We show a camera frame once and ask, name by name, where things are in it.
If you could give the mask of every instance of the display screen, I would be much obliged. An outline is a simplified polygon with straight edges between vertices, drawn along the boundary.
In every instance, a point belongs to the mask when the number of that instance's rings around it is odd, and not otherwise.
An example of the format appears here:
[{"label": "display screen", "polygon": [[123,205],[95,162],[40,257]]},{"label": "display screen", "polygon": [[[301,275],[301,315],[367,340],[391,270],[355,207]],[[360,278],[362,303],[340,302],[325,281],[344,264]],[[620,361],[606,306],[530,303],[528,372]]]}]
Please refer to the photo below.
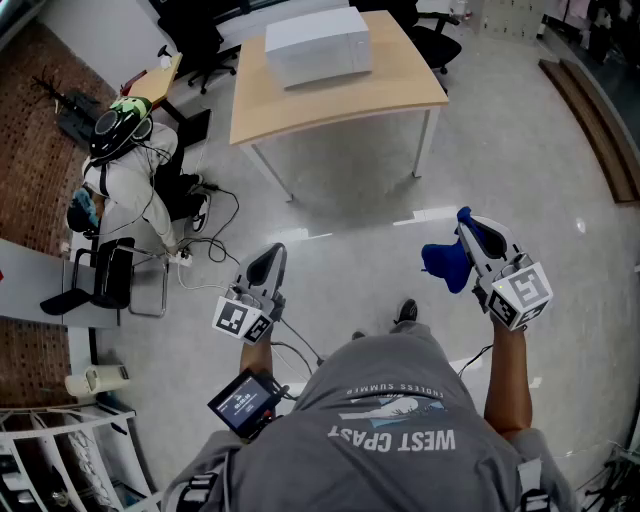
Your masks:
[{"label": "display screen", "polygon": [[249,377],[216,409],[235,428],[239,428],[270,397],[258,381]]}]

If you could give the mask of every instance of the metal rack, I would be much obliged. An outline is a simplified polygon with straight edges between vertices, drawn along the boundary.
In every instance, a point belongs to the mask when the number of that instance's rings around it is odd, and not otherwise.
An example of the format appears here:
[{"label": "metal rack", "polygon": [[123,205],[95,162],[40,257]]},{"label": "metal rack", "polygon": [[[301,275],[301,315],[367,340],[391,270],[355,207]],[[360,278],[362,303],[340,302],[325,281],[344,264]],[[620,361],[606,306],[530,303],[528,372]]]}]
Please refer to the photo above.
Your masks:
[{"label": "metal rack", "polygon": [[[75,482],[72,479],[72,474],[77,474],[78,469],[87,476],[87,485],[93,491],[89,494],[93,494],[104,510],[159,512],[158,502],[162,493],[152,492],[131,439],[128,420],[135,417],[135,414],[134,411],[120,411],[99,403],[5,410],[0,412],[0,447],[15,459],[29,492],[42,512],[48,510],[45,504],[48,497],[39,495],[34,485],[33,471],[30,474],[28,461],[20,455],[19,443],[24,440],[35,440],[38,443],[47,466],[55,468],[62,477],[70,506],[77,512],[87,512],[81,498],[81,494],[86,494],[80,488],[83,486],[79,485],[77,479]],[[32,428],[9,430],[7,426],[10,422],[7,420],[16,415],[26,415]],[[77,450],[77,458],[72,457],[73,460],[70,460],[66,452],[63,456],[60,450],[59,442],[64,442],[61,438],[65,437],[70,444],[76,445],[74,449]],[[70,471],[69,464],[76,464],[77,467]],[[136,496],[136,502],[123,503],[116,492],[118,486],[131,491]],[[0,503],[7,512],[14,512],[11,501],[9,496],[0,493]]]}]

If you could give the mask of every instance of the wooden tabletop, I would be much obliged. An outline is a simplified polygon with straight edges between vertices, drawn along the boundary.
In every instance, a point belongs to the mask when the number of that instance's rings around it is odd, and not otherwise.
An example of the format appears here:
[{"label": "wooden tabletop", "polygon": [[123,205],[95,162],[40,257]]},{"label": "wooden tabletop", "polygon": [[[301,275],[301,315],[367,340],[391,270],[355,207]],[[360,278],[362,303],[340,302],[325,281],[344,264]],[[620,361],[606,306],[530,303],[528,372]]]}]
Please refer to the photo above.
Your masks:
[{"label": "wooden tabletop", "polygon": [[181,60],[182,54],[178,53],[171,57],[171,66],[169,68],[162,69],[158,66],[151,70],[131,86],[129,96],[147,98],[154,106],[166,99]]},{"label": "wooden tabletop", "polygon": [[231,144],[394,110],[447,105],[416,47],[387,11],[364,12],[373,71],[283,89],[267,68],[264,36],[242,45]]}]

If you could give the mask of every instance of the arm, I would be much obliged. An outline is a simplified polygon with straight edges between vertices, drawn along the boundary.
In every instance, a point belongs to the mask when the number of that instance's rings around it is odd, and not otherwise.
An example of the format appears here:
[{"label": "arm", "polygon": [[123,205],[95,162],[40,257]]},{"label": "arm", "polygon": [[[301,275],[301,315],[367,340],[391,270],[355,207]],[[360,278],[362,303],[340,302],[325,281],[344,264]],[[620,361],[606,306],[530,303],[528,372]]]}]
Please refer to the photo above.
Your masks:
[{"label": "arm", "polygon": [[533,412],[527,379],[527,346],[522,330],[509,331],[499,320],[493,322],[491,380],[484,419],[498,434],[511,439],[531,427]]},{"label": "arm", "polygon": [[271,333],[273,326],[265,332],[260,341],[255,345],[242,345],[240,356],[240,373],[250,368],[253,373],[267,371],[273,374],[273,361],[271,359]]}]

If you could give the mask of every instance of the sneaker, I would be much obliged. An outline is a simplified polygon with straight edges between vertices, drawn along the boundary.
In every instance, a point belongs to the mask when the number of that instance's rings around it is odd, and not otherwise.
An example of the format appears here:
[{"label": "sneaker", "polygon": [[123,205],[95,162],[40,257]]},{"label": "sneaker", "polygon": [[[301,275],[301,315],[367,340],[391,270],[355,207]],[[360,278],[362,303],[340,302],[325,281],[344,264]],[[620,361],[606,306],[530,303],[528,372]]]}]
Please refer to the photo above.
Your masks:
[{"label": "sneaker", "polygon": [[413,299],[407,299],[400,306],[400,313],[398,314],[398,319],[393,322],[398,325],[400,322],[404,322],[405,320],[409,320],[411,322],[415,322],[418,319],[418,305],[416,301]]},{"label": "sneaker", "polygon": [[196,233],[202,233],[204,227],[207,225],[207,220],[209,219],[209,205],[211,204],[211,198],[207,194],[202,194],[202,197],[204,197],[204,201],[202,201],[200,211],[198,212],[198,215],[195,215],[192,218],[193,230]]},{"label": "sneaker", "polygon": [[194,174],[194,176],[198,177],[198,181],[194,185],[191,185],[191,188],[189,189],[189,192],[187,192],[187,194],[193,194],[204,183],[204,176],[202,174]]}]

